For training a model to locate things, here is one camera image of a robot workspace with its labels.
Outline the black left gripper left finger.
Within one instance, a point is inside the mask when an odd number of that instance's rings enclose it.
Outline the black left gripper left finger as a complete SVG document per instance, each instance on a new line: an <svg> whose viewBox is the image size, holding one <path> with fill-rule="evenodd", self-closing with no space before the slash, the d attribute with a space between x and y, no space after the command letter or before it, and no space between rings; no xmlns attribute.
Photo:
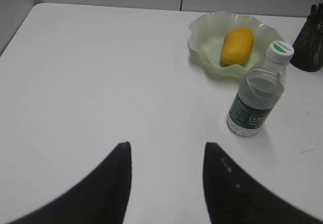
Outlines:
<svg viewBox="0 0 323 224"><path fill-rule="evenodd" d="M131 184L131 145L122 142L73 188L13 222L123 223Z"/></svg>

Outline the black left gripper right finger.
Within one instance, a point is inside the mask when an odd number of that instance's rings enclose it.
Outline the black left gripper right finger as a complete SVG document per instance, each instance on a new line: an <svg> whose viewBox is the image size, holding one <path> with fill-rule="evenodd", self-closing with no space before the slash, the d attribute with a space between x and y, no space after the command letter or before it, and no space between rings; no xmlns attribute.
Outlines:
<svg viewBox="0 0 323 224"><path fill-rule="evenodd" d="M320 223L252 178L217 144L207 142L203 190L211 223Z"/></svg>

